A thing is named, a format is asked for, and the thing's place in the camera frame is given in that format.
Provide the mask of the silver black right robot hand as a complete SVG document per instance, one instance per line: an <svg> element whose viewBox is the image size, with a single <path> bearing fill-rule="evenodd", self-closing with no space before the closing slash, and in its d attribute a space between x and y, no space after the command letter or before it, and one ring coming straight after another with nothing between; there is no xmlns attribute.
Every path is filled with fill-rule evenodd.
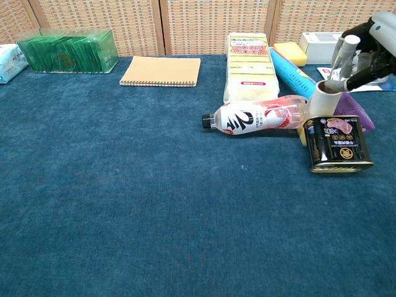
<svg viewBox="0 0 396 297"><path fill-rule="evenodd" d="M346 77L357 51L356 73L343 81L328 79L324 83L326 91L349 92L395 73L395 14L380 11L367 22L344 31L334 49L332 68L341 65L340 75Z"/></svg>

